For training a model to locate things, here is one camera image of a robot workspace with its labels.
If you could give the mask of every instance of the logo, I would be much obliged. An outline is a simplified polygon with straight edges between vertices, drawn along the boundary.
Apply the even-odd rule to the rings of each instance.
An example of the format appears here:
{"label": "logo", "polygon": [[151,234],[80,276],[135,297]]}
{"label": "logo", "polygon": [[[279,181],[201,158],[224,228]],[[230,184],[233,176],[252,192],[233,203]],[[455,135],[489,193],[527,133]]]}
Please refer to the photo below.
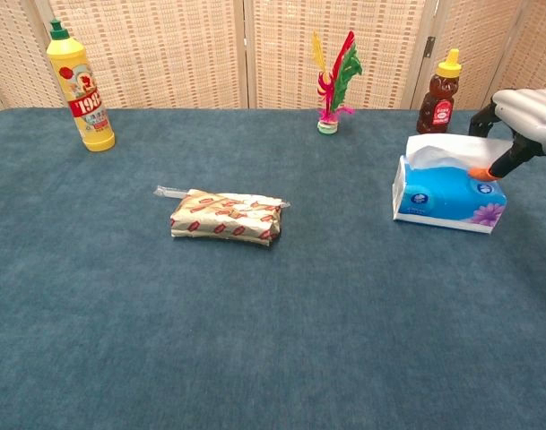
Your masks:
{"label": "logo", "polygon": [[410,200],[412,201],[412,203],[421,204],[428,201],[428,196],[424,193],[418,193],[413,195]]}
{"label": "logo", "polygon": [[494,189],[488,184],[478,184],[478,191],[482,194],[489,194],[494,191]]}

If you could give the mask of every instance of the plastic wrapper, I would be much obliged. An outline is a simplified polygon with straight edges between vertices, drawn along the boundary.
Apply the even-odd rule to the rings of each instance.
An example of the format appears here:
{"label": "plastic wrapper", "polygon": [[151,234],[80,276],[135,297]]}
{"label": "plastic wrapper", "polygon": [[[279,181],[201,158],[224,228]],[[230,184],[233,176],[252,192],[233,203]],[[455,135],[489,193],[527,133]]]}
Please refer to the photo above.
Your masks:
{"label": "plastic wrapper", "polygon": [[270,245],[281,234],[281,199],[189,190],[171,214],[173,237],[213,237]]}

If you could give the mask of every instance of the red feather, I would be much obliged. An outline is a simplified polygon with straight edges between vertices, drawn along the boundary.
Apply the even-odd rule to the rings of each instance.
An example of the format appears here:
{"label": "red feather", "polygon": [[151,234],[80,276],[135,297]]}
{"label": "red feather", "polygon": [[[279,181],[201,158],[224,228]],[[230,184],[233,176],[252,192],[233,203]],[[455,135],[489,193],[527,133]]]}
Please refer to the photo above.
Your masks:
{"label": "red feather", "polygon": [[334,63],[333,67],[333,82],[336,81],[336,78],[338,77],[338,71],[341,68],[342,58],[344,57],[344,54],[346,54],[346,51],[348,51],[352,44],[354,43],[354,32],[351,31],[348,33],[348,36],[346,40],[344,41],[344,44],[342,45],[340,54],[336,57],[336,62]]}

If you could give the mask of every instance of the yellow feather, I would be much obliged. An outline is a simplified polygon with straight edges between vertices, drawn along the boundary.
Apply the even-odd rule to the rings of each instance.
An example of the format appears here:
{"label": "yellow feather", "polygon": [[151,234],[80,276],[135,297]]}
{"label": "yellow feather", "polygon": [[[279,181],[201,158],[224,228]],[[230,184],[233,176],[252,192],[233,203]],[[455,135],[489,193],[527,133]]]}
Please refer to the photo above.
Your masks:
{"label": "yellow feather", "polygon": [[312,53],[315,62],[320,67],[322,73],[326,71],[325,56],[323,55],[323,46],[320,43],[320,39],[316,34],[316,31],[312,33]]}

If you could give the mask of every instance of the white tissue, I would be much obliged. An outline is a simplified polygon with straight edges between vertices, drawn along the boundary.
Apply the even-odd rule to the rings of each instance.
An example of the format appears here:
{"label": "white tissue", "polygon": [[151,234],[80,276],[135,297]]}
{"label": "white tissue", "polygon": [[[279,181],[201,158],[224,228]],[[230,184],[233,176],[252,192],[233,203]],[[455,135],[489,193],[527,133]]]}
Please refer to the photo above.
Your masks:
{"label": "white tissue", "polygon": [[406,160],[411,168],[488,168],[512,146],[510,141],[462,136],[421,134],[406,143]]}

